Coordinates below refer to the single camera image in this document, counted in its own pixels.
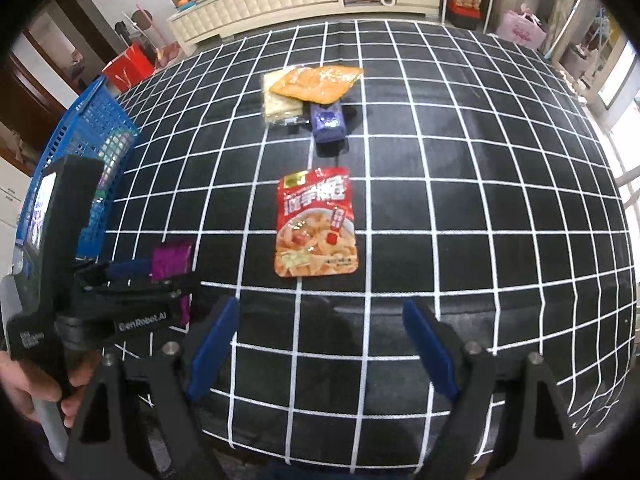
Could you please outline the left hand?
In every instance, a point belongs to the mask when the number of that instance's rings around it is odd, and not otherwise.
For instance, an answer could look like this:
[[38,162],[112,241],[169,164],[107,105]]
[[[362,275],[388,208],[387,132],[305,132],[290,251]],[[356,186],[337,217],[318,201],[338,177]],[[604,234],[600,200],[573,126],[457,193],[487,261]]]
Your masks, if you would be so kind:
[[41,368],[29,361],[14,361],[1,352],[1,385],[14,408],[27,419],[40,422],[34,401],[61,402],[64,426],[72,428],[91,377],[101,362],[99,351],[85,353],[68,373],[72,393],[63,398],[60,385]]

